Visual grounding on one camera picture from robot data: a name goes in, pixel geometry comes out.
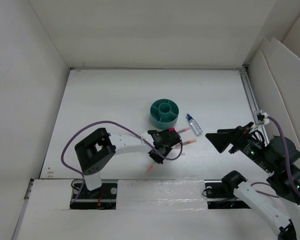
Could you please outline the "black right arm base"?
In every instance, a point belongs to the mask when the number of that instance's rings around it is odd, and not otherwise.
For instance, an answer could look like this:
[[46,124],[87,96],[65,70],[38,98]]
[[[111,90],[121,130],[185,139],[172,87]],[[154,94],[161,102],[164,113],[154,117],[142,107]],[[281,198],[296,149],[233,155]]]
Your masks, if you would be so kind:
[[207,200],[209,210],[249,209],[250,207],[241,199],[227,193],[221,180],[208,180],[204,182],[205,189],[202,196]]

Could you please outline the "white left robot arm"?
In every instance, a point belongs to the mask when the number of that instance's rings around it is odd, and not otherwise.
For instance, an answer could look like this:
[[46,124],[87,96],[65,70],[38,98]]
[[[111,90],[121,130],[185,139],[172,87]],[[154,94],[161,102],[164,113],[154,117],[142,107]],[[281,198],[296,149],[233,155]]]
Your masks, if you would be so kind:
[[93,199],[101,194],[100,172],[114,155],[145,153],[157,164],[162,164],[173,147],[181,143],[180,135],[173,128],[113,135],[103,127],[98,128],[74,147],[84,176],[85,194]]

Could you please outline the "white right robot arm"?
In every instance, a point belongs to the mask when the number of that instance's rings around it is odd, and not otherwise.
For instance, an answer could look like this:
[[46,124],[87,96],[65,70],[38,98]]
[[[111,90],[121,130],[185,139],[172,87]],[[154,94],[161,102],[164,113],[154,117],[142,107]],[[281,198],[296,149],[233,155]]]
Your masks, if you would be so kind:
[[206,185],[206,197],[215,199],[216,204],[236,198],[255,211],[277,239],[300,240],[300,169],[294,164],[300,152],[282,134],[265,144],[263,139],[257,138],[259,131],[254,130],[253,125],[250,122],[233,129],[219,129],[205,136],[219,153],[231,146],[230,154],[241,152],[265,171],[269,175],[266,184],[275,191],[289,215],[276,209],[236,170],[225,175],[216,188]]

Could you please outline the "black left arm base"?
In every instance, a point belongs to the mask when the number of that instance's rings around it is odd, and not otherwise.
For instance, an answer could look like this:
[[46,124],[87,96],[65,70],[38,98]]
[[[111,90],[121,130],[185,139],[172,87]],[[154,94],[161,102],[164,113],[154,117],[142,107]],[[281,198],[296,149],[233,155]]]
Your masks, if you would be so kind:
[[89,191],[84,185],[79,192],[82,181],[71,182],[72,193],[69,207],[72,210],[115,210],[117,205],[117,182],[104,182],[98,189]]

